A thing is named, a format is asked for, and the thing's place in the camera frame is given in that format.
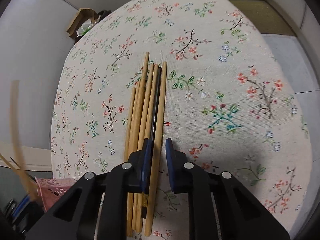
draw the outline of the cardboard box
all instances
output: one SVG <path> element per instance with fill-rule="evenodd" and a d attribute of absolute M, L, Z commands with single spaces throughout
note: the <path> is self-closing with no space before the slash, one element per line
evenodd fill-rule
<path fill-rule="evenodd" d="M 76 30 L 78 30 L 86 20 L 91 19 L 94 22 L 97 18 L 98 14 L 91 8 L 80 8 L 70 22 L 67 33 L 75 40 L 77 37 Z"/>

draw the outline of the pink plastic basket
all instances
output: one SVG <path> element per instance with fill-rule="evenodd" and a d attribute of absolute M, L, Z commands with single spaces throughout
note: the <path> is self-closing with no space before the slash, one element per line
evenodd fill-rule
<path fill-rule="evenodd" d="M 42 198 L 44 210 L 56 203 L 63 194 L 76 182 L 75 179 L 37 179 L 39 186 L 38 195 Z"/>

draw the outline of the white wall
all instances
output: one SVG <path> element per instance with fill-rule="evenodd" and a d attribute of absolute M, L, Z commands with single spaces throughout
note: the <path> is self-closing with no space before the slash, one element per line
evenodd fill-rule
<path fill-rule="evenodd" d="M 65 30 L 76 12 L 63 0 L 12 0 L 1 16 L 0 141 L 11 141 L 9 88 L 19 79 L 21 144 L 50 149 L 53 103 L 74 43 Z"/>

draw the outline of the table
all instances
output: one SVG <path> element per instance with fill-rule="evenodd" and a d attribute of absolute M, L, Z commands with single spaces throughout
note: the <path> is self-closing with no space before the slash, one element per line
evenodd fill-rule
<path fill-rule="evenodd" d="M 147 51 L 150 64 L 168 62 L 164 138 L 206 171 L 232 172 L 290 230 L 311 171 L 308 128 L 262 36 L 227 0 L 133 0 L 71 49 L 54 103 L 54 177 L 122 163 Z M 151 239 L 188 239 L 188 198 L 170 191 L 164 147 L 159 173 Z"/>

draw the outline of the silver screw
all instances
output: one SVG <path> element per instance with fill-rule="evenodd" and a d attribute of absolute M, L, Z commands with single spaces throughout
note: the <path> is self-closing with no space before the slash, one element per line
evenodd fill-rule
<path fill-rule="evenodd" d="M 84 175 L 85 179 L 92 179 L 94 177 L 94 173 L 89 171 Z"/>
<path fill-rule="evenodd" d="M 231 173 L 230 172 L 227 172 L 227 171 L 224 171 L 222 173 L 222 177 L 224 177 L 225 179 L 230 179 L 231 178 Z"/>
<path fill-rule="evenodd" d="M 122 168 L 125 169 L 125 170 L 130 169 L 131 166 L 132 166 L 131 163 L 123 163 L 122 164 Z"/>
<path fill-rule="evenodd" d="M 183 165 L 186 169 L 192 169 L 193 168 L 193 163 L 185 163 L 184 165 Z"/>

